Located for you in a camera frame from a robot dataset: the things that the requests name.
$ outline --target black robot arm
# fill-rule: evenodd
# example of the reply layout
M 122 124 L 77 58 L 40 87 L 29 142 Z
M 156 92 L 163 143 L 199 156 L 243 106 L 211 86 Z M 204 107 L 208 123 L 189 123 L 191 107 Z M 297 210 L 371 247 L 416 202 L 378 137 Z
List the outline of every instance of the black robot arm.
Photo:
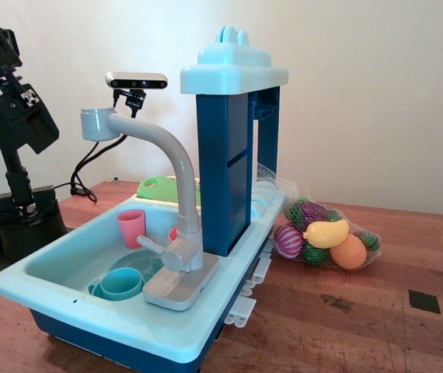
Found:
M 17 150 L 37 154 L 58 139 L 59 130 L 42 99 L 15 77 L 21 66 L 16 38 L 0 29 L 0 150 L 11 193 L 0 194 L 0 234 L 6 267 L 66 233 L 54 188 L 32 190 Z

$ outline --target play kitchen sink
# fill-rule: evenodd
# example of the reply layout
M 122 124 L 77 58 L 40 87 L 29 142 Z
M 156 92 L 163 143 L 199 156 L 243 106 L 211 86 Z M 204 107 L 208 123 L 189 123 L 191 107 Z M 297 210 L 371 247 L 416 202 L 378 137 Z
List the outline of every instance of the play kitchen sink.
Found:
M 202 221 L 194 170 L 176 138 L 113 108 L 84 109 L 85 139 L 126 134 L 166 153 L 178 204 L 131 197 L 0 273 L 0 295 L 28 307 L 43 331 L 142 373 L 198 371 L 286 198 L 274 173 L 287 69 L 271 66 L 245 31 L 223 26 L 180 80 L 182 93 L 196 95 Z M 270 171 L 261 178 L 258 170 L 257 180 L 255 120 L 257 163 Z M 117 222 L 132 209 L 145 212 L 140 249 L 125 246 Z M 108 286 L 114 271 L 129 273 L 130 286 Z

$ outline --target toy vegetable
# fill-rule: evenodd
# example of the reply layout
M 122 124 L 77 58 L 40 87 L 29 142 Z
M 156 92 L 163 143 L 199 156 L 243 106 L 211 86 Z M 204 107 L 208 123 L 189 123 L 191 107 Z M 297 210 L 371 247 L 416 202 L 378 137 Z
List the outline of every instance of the toy vegetable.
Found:
M 349 224 L 345 220 L 314 221 L 308 225 L 302 236 L 313 246 L 328 249 L 339 245 L 349 233 Z

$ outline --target toy fruit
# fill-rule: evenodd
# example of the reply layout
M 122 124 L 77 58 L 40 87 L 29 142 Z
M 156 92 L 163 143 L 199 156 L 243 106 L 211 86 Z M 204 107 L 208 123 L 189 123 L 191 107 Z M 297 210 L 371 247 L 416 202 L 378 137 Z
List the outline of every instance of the toy fruit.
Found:
M 310 200 L 298 200 L 284 213 L 285 217 L 297 228 L 306 230 L 314 221 L 325 221 L 329 212 L 321 204 Z
M 345 220 L 314 221 L 302 235 L 313 246 L 328 249 L 339 245 L 349 233 L 349 224 Z
M 303 242 L 301 232 L 292 225 L 282 225 L 274 234 L 275 249 L 284 258 L 292 259 L 298 256 Z
M 354 270 L 367 259 L 367 250 L 358 237 L 347 235 L 342 243 L 330 248 L 330 255 L 339 267 Z
M 368 251 L 377 251 L 380 247 L 380 237 L 375 233 L 363 231 L 356 236 L 363 242 Z
M 305 242 L 302 246 L 302 255 L 305 258 L 306 263 L 313 264 L 315 266 L 323 263 L 329 255 L 329 249 L 318 249 L 309 242 Z

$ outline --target wooden tabletop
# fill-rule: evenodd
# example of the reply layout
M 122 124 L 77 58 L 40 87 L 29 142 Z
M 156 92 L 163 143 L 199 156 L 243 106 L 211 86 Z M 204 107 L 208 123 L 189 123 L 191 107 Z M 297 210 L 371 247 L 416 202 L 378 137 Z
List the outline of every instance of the wooden tabletop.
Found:
M 134 194 L 104 182 L 60 203 L 75 228 Z M 382 237 L 382 255 L 357 271 L 311 267 L 272 254 L 253 289 L 245 328 L 226 326 L 201 370 L 211 372 L 443 372 L 443 215 L 333 204 Z M 441 313 L 415 305 L 437 300 Z M 130 372 L 38 330 L 30 311 L 0 297 L 1 372 Z

